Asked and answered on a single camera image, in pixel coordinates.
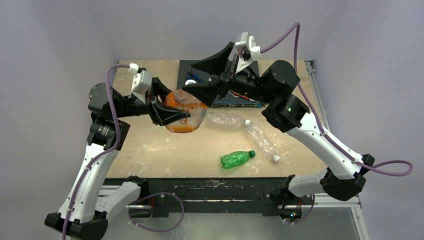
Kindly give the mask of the white bottle cap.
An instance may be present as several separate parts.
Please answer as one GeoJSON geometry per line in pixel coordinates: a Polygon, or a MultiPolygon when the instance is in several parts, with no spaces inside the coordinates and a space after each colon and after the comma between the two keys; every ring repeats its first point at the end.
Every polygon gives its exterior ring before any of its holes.
{"type": "Polygon", "coordinates": [[[195,80],[193,80],[193,79],[188,79],[188,80],[186,80],[185,81],[185,83],[184,83],[184,85],[186,86],[186,85],[191,85],[191,84],[196,84],[197,82],[195,81],[195,80]]]}

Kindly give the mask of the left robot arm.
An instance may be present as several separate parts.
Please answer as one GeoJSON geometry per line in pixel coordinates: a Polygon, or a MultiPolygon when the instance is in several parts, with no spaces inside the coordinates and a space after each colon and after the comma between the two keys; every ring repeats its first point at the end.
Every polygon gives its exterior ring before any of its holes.
{"type": "Polygon", "coordinates": [[[64,240],[100,240],[110,221],[130,203],[154,206],[167,196],[164,190],[151,192],[148,180],[133,175],[109,196],[99,197],[99,193],[130,129],[124,117],[149,115],[159,126],[188,117],[188,113],[166,105],[170,93],[157,77],[143,78],[140,74],[134,76],[128,95],[120,94],[108,82],[91,88],[88,109],[92,123],[82,165],[62,206],[46,216],[47,227],[64,240]]]}

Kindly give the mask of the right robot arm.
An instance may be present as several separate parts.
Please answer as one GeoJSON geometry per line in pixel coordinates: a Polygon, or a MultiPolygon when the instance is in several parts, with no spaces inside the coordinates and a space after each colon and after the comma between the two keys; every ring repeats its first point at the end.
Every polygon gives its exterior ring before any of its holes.
{"type": "Polygon", "coordinates": [[[358,195],[374,158],[356,153],[336,140],[320,124],[312,108],[294,95],[300,78],[288,61],[276,60],[258,76],[250,67],[238,70],[242,59],[237,55],[229,58],[233,47],[230,42],[218,53],[194,62],[194,69],[214,75],[215,79],[184,86],[184,91],[207,106],[229,91],[264,104],[262,115],[271,126],[297,139],[326,164],[325,170],[315,174],[292,177],[280,191],[284,202],[292,204],[300,197],[318,193],[340,201],[358,195]]]}

